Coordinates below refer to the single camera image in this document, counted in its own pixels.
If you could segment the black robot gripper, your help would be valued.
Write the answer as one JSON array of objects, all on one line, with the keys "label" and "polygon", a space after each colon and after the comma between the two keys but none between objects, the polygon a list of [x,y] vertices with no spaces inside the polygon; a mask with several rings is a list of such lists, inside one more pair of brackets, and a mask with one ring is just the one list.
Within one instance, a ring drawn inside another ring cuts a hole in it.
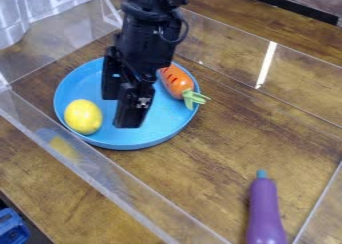
[{"label": "black robot gripper", "polygon": [[188,26],[179,7],[188,0],[124,0],[121,31],[115,45],[105,49],[101,69],[101,98],[117,100],[113,124],[139,128],[152,105],[155,88],[147,83],[128,83],[127,75],[152,83],[157,69],[168,67],[176,45],[184,40]]}]

